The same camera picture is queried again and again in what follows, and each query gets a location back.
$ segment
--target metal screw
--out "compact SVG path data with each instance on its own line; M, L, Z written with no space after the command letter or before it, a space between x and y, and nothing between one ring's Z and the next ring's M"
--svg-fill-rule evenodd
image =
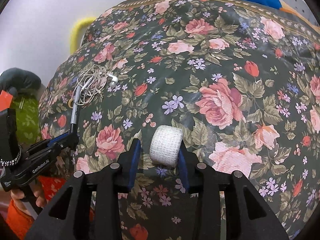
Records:
M111 163L110 164L110 168L112 168L113 170L117 169L120 167L120 164L119 163Z
M235 171L233 174L234 174L237 178L241 178L242 175L243 175L243 173L242 173L241 171Z
M80 178L82 176L82 171L76 171L73 176L76 177L76 178Z
M197 164L198 169L204 170L207 167L207 164L205 163L198 163Z

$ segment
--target green leaf-patterned fabric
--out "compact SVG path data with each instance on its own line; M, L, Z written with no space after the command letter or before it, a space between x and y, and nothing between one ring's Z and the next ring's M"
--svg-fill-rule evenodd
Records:
M120 3L92 23L42 96L41 133L55 137L68 129L80 72L97 64L119 77L81 108L77 150L52 170L99 171L139 138L134 187L119 194L123 238L191 239L197 195L148 154L159 125L178 127L200 161L242 171L294 238L319 201L319 44L296 16L247 1ZM223 194L221 203L225 228Z

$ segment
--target earphones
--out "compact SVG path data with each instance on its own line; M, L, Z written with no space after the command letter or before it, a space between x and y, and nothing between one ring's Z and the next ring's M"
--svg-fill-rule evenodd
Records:
M78 86L81 87L81 94L79 102L76 104L83 106L91 103L97 94L100 95L102 93L108 77L112 78L111 82L109 83L109 87L114 89L117 86L119 79L112 73L106 73L105 67L100 67L94 64L91 68L83 70L81 73L79 73L76 82L76 88ZM72 98L74 98L76 88L73 90Z

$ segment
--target roll of tape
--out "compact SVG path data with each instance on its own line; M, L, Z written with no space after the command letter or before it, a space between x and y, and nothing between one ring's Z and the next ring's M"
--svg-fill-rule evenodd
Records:
M153 135L150 145L150 159L156 163L175 167L182 142L182 130L168 125L160 125Z

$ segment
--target white floor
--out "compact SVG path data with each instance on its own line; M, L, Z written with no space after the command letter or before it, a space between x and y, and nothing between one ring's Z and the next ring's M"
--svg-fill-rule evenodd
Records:
M0 14L0 73L19 67L47 86L69 56L71 29L124 0L10 0Z

